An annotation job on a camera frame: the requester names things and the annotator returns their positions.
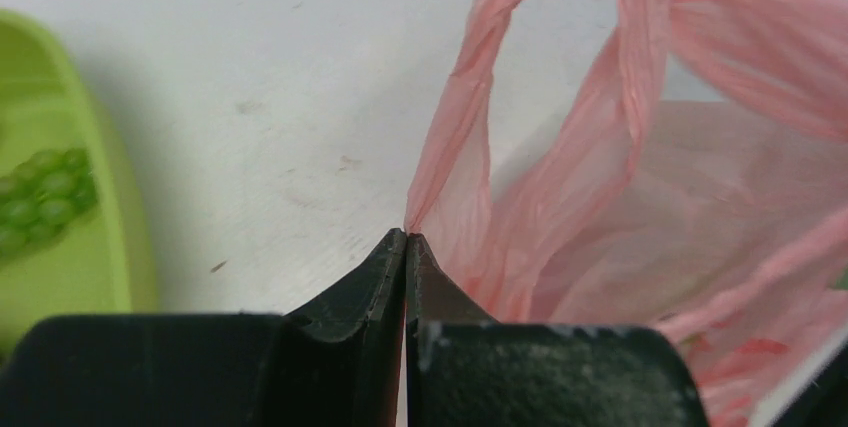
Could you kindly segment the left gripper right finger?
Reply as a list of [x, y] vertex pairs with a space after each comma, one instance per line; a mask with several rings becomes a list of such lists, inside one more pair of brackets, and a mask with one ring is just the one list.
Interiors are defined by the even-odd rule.
[[704, 426], [681, 357], [632, 325], [502, 323], [407, 238], [411, 426]]

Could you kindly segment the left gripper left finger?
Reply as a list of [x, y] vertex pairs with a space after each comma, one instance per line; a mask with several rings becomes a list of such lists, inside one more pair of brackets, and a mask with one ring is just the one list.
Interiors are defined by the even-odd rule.
[[5, 426], [391, 426], [406, 235], [286, 315], [68, 315], [1, 368]]

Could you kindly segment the pink plastic bag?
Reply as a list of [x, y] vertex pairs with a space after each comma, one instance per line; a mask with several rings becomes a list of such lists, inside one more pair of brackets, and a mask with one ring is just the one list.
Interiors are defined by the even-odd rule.
[[617, 0], [552, 147], [490, 181], [494, 65], [522, 0], [475, 0], [404, 226], [504, 321], [641, 324], [712, 426], [847, 321], [847, 0]]

